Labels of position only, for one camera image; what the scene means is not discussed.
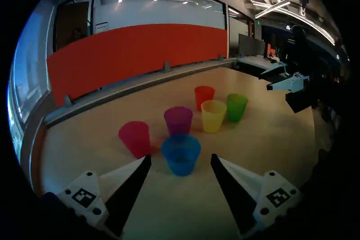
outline green cup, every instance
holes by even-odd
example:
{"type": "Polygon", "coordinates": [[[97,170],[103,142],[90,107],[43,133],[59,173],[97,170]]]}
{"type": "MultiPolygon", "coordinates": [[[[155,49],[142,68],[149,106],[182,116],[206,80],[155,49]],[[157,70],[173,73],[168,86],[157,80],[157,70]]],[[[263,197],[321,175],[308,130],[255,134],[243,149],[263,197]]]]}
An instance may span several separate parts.
{"type": "Polygon", "coordinates": [[[228,119],[230,122],[239,122],[244,114],[248,99],[239,94],[228,95],[228,119]]]}

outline pink cup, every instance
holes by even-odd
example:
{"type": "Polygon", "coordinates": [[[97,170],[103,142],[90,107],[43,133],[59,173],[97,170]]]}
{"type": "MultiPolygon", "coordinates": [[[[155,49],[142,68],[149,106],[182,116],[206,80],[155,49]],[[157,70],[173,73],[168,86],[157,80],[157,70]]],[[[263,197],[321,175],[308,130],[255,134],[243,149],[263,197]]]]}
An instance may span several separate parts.
{"type": "Polygon", "coordinates": [[[189,134],[193,112],[185,107],[173,107],[164,113],[170,136],[175,134],[189,134]]]}
{"type": "Polygon", "coordinates": [[[151,154],[149,126],[142,121],[131,121],[119,130],[119,138],[137,159],[151,154]]]}

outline ceiling light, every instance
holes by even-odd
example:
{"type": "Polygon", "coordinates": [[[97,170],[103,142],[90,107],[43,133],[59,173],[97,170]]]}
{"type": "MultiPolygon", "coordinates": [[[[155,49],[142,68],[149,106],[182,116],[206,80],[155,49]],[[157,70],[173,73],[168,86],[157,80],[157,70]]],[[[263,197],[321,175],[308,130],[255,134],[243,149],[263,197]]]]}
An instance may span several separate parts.
{"type": "Polygon", "coordinates": [[[289,0],[282,0],[281,2],[278,2],[277,4],[272,5],[272,6],[268,7],[267,9],[261,11],[259,14],[255,15],[255,19],[260,18],[274,10],[277,10],[277,9],[279,9],[283,6],[289,5],[289,4],[290,4],[289,0]]]}
{"type": "MultiPolygon", "coordinates": [[[[252,4],[256,5],[256,6],[265,7],[265,8],[272,6],[272,5],[269,5],[266,3],[256,2],[256,1],[254,1],[252,4]]],[[[333,46],[335,46],[335,40],[333,39],[333,37],[328,32],[326,32],[323,28],[321,28],[320,26],[313,23],[311,20],[303,18],[302,16],[295,14],[294,12],[291,12],[284,8],[279,8],[276,10],[276,12],[280,12],[280,13],[289,15],[293,18],[297,18],[298,20],[302,21],[303,23],[306,23],[308,26],[310,26],[311,28],[315,29],[318,33],[323,35],[323,37],[325,37],[333,46]]]]}
{"type": "Polygon", "coordinates": [[[232,8],[228,8],[229,9],[229,11],[231,11],[231,12],[233,12],[233,13],[235,13],[236,15],[239,15],[239,12],[238,11],[235,11],[235,10],[233,10],[232,8]]]}

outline blue cup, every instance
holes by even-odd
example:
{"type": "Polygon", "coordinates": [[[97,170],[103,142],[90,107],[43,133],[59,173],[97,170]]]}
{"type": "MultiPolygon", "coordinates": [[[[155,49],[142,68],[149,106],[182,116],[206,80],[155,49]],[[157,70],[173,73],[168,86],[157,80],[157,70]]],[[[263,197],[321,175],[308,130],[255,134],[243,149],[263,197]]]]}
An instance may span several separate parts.
{"type": "Polygon", "coordinates": [[[187,134],[173,135],[161,145],[167,164],[177,176],[186,176],[193,172],[200,149],[199,141],[187,134]]]}

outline yellow cup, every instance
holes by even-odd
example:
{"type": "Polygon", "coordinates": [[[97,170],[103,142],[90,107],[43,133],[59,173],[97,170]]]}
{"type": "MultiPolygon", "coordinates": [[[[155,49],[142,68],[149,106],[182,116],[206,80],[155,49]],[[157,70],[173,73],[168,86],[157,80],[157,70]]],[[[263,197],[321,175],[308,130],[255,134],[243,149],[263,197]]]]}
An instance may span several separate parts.
{"type": "Polygon", "coordinates": [[[201,104],[202,126],[204,131],[216,133],[219,131],[226,113],[226,105],[217,100],[208,100],[201,104]]]}

